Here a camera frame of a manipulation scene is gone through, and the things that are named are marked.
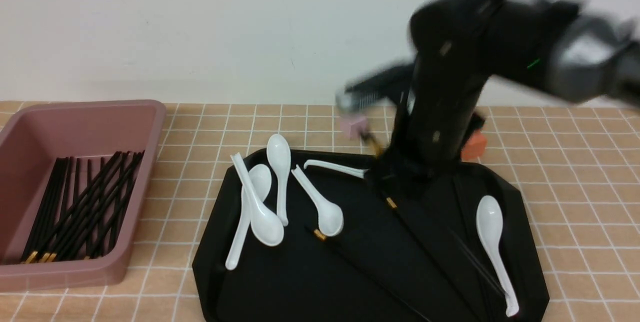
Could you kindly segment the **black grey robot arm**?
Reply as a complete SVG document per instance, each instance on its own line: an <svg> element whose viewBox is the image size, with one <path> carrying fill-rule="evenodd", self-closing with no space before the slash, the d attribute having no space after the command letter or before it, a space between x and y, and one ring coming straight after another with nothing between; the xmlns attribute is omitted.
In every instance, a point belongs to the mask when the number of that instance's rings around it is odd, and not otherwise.
<svg viewBox="0 0 640 322"><path fill-rule="evenodd" d="M457 169L487 81L499 77L570 104L608 97L639 106L639 40L574 0L434 0L409 21L414 60L394 71L402 92L391 142L371 169L377 189Z"/></svg>

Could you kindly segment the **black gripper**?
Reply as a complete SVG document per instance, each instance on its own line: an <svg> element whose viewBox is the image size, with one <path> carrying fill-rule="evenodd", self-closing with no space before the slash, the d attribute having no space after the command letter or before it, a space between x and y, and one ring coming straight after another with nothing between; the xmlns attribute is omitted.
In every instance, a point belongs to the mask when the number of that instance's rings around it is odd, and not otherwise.
<svg viewBox="0 0 640 322"><path fill-rule="evenodd" d="M408 108L398 107L390 143L365 173L368 185L384 197L422 195L436 178L455 173L458 165L469 162L461 159L461 150L473 132L483 131L486 118L474 110L461 129L428 130L427 140L410 133L411 121Z"/></svg>

